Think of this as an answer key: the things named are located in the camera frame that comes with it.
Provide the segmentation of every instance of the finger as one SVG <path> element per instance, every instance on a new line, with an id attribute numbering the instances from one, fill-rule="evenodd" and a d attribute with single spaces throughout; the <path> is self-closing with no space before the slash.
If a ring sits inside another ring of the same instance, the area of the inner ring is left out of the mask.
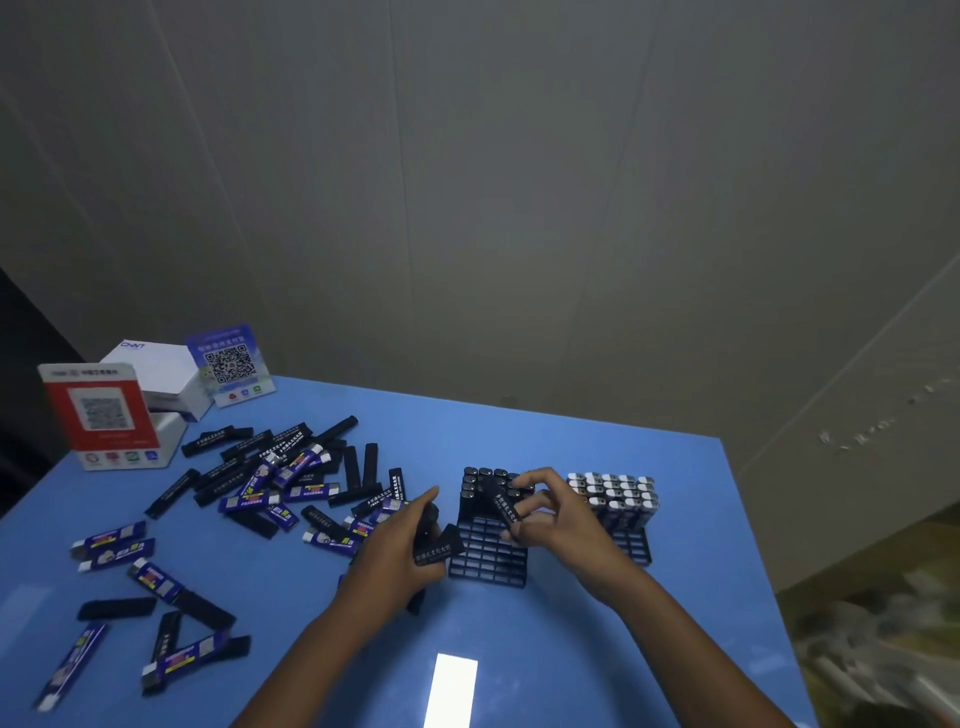
<path id="1" fill-rule="evenodd" d="M 550 547 L 553 544 L 555 533 L 553 519 L 545 513 L 535 513 L 533 516 L 510 526 L 511 536 L 521 546 Z"/>
<path id="2" fill-rule="evenodd" d="M 575 497 L 578 497 L 569 484 L 561 478 L 553 468 L 540 468 L 536 471 L 527 471 L 523 475 L 514 478 L 514 485 L 517 488 L 525 488 L 530 485 L 542 483 L 550 489 L 550 493 L 557 499 L 557 504 L 563 506 Z"/>
<path id="3" fill-rule="evenodd" d="M 525 519 L 523 519 L 523 521 L 530 522 L 530 523 L 546 523 L 547 525 L 552 526 L 554 523 L 557 522 L 557 517 L 550 513 L 543 513 L 542 511 L 536 511 L 530 514 L 529 516 L 527 516 Z M 500 538 L 503 539 L 504 541 L 513 542 L 514 544 L 519 543 L 519 541 L 514 537 L 514 534 L 508 530 L 500 531 Z"/>
<path id="4" fill-rule="evenodd" d="M 417 573 L 417 591 L 421 590 L 427 584 L 433 584 L 446 576 L 446 564 L 441 561 L 437 564 L 429 564 L 425 567 L 415 567 Z"/>
<path id="5" fill-rule="evenodd" d="M 541 508 L 553 510 L 555 506 L 556 503 L 550 499 L 550 491 L 537 491 L 532 496 L 524 498 L 514 507 L 520 517 L 523 518 Z"/>

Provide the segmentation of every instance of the left hand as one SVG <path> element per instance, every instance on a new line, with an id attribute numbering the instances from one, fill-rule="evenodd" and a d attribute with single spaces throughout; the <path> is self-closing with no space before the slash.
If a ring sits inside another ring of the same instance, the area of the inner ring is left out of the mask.
<path id="1" fill-rule="evenodd" d="M 414 537 L 424 506 L 437 497 L 436 485 L 381 523 L 360 548 L 333 599 L 353 619 L 375 632 L 427 584 L 443 579 L 444 562 L 419 567 L 414 563 Z M 440 528 L 434 524 L 434 536 Z"/>

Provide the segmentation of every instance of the white cardboard box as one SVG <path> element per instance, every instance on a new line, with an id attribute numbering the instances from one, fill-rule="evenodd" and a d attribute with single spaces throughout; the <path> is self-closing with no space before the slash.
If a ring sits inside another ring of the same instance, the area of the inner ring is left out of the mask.
<path id="1" fill-rule="evenodd" d="M 180 412 L 188 422 L 198 422 L 209 409 L 200 370 L 186 347 L 124 339 L 101 359 L 119 362 L 133 366 L 151 412 Z"/>

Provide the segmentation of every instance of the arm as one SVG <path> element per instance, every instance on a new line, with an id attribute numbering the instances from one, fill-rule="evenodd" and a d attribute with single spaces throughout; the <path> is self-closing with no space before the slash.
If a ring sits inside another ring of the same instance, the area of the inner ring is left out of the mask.
<path id="1" fill-rule="evenodd" d="M 353 655 L 410 597 L 444 577 L 444 564 L 418 567 L 413 560 L 423 506 L 438 492 L 434 486 L 374 530 L 330 606 L 303 630 L 233 728 L 310 725 Z"/>
<path id="2" fill-rule="evenodd" d="M 526 518 L 504 538 L 546 547 L 623 619 L 684 728 L 793 728 L 684 608 L 616 547 L 555 471 L 530 471 L 515 483 L 544 483 L 549 490 L 517 505 Z"/>

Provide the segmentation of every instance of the right hand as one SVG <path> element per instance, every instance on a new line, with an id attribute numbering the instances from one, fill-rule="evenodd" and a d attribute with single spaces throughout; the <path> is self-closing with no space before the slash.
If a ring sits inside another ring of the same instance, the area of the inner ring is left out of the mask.
<path id="1" fill-rule="evenodd" d="M 514 479 L 517 487 L 538 483 L 549 490 L 537 491 L 519 502 L 516 511 L 523 520 L 512 524 L 501 538 L 521 546 L 543 546 L 591 595 L 612 606 L 616 588 L 639 567 L 617 547 L 587 502 L 553 468 L 529 471 Z"/>

